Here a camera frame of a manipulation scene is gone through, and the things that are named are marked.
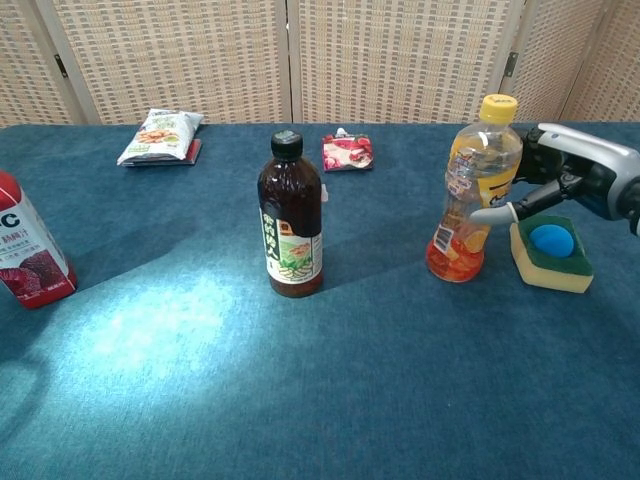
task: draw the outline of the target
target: snack bag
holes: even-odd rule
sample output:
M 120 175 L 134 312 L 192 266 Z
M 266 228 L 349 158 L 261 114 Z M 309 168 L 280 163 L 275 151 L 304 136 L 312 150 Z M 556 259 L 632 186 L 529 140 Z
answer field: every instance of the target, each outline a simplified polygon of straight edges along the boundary
M 118 165 L 180 164 L 204 115 L 152 108 Z
M 350 135 L 339 128 L 322 139 L 324 171 L 369 170 L 373 168 L 373 147 L 367 135 Z

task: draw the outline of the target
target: black bottle cap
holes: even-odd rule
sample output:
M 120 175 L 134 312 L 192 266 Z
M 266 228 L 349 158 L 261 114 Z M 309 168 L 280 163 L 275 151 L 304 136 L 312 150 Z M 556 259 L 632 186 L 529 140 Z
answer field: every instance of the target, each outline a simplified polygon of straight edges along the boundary
M 274 133 L 271 137 L 271 151 L 279 160 L 297 160 L 302 155 L 302 135 L 291 130 Z

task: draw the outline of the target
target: yellow bottle cap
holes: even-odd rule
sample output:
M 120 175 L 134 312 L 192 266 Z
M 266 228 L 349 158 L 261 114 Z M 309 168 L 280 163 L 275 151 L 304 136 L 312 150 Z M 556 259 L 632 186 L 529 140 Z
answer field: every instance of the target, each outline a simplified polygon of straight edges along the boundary
M 496 125 L 508 125 L 513 122 L 518 109 L 518 101 L 509 95 L 492 93 L 482 100 L 480 120 Z

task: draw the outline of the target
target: blue ball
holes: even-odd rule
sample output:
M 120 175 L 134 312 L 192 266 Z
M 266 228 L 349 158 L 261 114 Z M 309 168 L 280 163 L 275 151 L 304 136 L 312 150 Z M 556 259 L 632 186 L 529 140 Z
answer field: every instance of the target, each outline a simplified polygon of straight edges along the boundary
M 538 250 L 557 258 L 570 256 L 575 248 L 571 233 L 560 225 L 540 225 L 529 234 L 529 240 Z

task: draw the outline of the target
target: sponge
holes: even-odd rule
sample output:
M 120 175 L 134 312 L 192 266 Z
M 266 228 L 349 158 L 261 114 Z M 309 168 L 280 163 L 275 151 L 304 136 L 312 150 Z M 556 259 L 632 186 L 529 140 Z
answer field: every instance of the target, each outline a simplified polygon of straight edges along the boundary
M 530 235 L 542 225 L 558 225 L 568 230 L 573 237 L 573 252 L 560 258 L 538 250 Z M 587 260 L 582 242 L 571 220 L 535 215 L 518 224 L 512 224 L 509 231 L 511 254 L 525 283 L 574 293 L 584 293 L 589 288 L 593 280 L 593 268 Z

